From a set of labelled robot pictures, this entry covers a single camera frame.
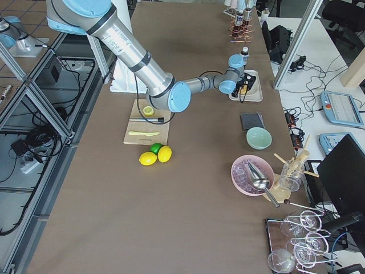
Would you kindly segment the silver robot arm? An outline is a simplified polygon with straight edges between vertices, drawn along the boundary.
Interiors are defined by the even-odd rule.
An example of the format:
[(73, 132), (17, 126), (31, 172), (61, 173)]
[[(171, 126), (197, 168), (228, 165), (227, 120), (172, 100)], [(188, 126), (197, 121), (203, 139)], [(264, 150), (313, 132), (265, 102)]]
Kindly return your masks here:
[(164, 72), (117, 16), (111, 1), (47, 1), (47, 21), (56, 31), (100, 39), (147, 87), (149, 104), (160, 110), (182, 112), (192, 94), (216, 88), (231, 94), (243, 78), (248, 48), (232, 55), (222, 75), (176, 81)]

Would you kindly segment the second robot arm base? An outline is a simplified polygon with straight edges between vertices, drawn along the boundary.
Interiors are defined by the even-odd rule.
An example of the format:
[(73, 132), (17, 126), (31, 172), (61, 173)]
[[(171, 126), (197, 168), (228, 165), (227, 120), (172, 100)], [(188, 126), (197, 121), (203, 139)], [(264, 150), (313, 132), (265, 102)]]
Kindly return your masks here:
[(13, 57), (36, 58), (48, 42), (48, 38), (32, 37), (18, 17), (1, 17), (1, 43)]

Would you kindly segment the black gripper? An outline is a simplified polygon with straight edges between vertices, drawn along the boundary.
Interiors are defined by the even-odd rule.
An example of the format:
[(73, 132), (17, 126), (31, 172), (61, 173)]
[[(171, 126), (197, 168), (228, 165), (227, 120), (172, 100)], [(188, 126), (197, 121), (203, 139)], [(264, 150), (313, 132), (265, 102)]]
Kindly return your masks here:
[[(256, 76), (251, 76), (250, 74), (245, 74), (243, 78), (237, 82), (235, 90), (231, 93), (231, 96), (234, 98), (240, 98), (241, 95), (246, 96), (247, 93), (252, 89), (255, 84)], [(241, 87), (247, 86), (247, 93), (241, 93)]]

